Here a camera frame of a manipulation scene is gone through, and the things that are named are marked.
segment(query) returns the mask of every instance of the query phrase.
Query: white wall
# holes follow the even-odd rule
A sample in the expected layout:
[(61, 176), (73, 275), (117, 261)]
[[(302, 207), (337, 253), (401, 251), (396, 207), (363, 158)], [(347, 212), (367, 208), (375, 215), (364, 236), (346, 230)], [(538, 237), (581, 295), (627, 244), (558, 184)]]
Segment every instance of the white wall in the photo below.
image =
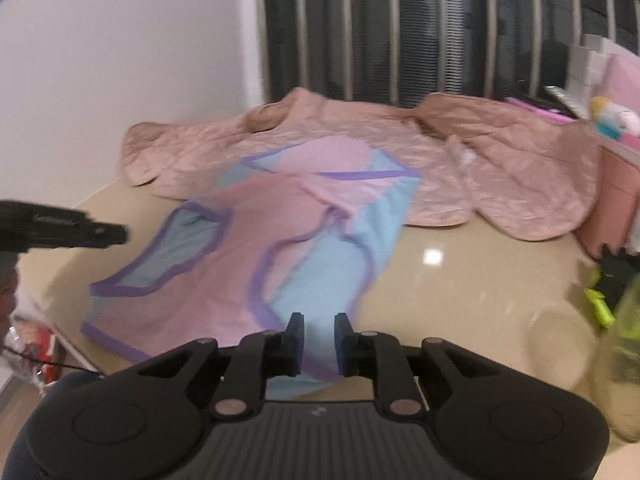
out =
[(74, 205), (116, 178), (128, 126), (256, 104), (240, 1), (0, 0), (0, 198)]

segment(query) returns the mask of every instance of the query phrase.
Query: pink quilted cloth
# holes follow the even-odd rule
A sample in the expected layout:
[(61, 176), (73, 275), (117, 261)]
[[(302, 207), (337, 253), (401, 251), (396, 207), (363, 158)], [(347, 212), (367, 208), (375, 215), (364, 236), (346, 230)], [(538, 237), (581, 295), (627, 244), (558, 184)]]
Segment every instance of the pink quilted cloth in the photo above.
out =
[(122, 168), (132, 185), (185, 200), (241, 156), (332, 135), (365, 140), (422, 173), (409, 225), (457, 225), (475, 209), (514, 238), (544, 240), (578, 227), (597, 194), (600, 152), (585, 121), (555, 124), (510, 104), (445, 94), (405, 110), (297, 88), (228, 121), (141, 123), (124, 137)]

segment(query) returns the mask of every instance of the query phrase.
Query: person's leg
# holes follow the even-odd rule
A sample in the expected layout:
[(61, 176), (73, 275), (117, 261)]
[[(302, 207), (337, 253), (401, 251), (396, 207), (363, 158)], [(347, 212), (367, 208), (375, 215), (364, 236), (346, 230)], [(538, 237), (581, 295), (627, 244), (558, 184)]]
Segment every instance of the person's leg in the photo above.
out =
[[(52, 387), (51, 391), (42, 400), (42, 403), (45, 404), (49, 402), (55, 396), (64, 395), (65, 392), (73, 388), (98, 380), (99, 377), (97, 375), (88, 372), (74, 372), (66, 375)], [(26, 428), (30, 420), (29, 418), (22, 427), (14, 441), (11, 451), (9, 451), (4, 471), (2, 472), (2, 480), (42, 480), (43, 478), (27, 446)]]

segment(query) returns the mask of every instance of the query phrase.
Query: circular cover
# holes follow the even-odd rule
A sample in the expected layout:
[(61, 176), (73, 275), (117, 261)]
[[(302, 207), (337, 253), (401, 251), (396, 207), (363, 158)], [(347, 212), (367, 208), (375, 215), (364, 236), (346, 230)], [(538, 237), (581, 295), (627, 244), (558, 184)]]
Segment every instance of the circular cover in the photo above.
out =
[(582, 478), (609, 442), (604, 419), (586, 400), (505, 376), (460, 384), (438, 410), (435, 429), (458, 467), (495, 480)]
[(65, 392), (34, 414), (28, 444), (52, 478), (155, 478), (193, 453), (202, 416), (180, 388), (143, 376), (105, 386)]

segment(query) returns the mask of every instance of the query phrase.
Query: metal bar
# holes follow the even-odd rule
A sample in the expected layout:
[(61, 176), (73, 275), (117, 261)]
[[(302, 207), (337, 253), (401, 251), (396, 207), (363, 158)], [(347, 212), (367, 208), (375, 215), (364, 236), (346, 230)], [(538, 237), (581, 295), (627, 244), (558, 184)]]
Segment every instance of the metal bar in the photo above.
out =
[(616, 4), (614, 0), (607, 2), (607, 25), (609, 27), (609, 39), (616, 41)]
[(580, 45), (582, 41), (582, 5), (580, 0), (571, 0), (571, 5), (574, 19), (574, 44)]
[(438, 92), (444, 92), (447, 83), (447, 0), (438, 0)]
[(640, 1), (634, 0), (636, 6), (636, 34), (638, 35), (638, 54), (640, 54)]
[(540, 85), (540, 58), (542, 57), (542, 0), (531, 0), (533, 14), (533, 44), (531, 46), (531, 74), (529, 97), (538, 94)]
[(265, 0), (256, 0), (257, 6), (257, 25), (260, 41), (260, 56), (262, 61), (262, 95), (265, 102), (270, 103), (273, 96), (271, 95), (271, 73), (269, 67), (269, 37), (267, 34), (267, 10)]
[(484, 97), (494, 96), (495, 53), (498, 44), (498, 2), (486, 0), (486, 64), (484, 66)]
[(353, 23), (351, 0), (342, 0), (342, 79), (344, 100), (353, 101)]
[(298, 30), (298, 78), (300, 85), (309, 88), (309, 36), (306, 27), (306, 0), (296, 0), (296, 29)]
[(398, 104), (398, 79), (400, 75), (400, 0), (389, 0), (390, 71), (389, 95), (391, 104)]

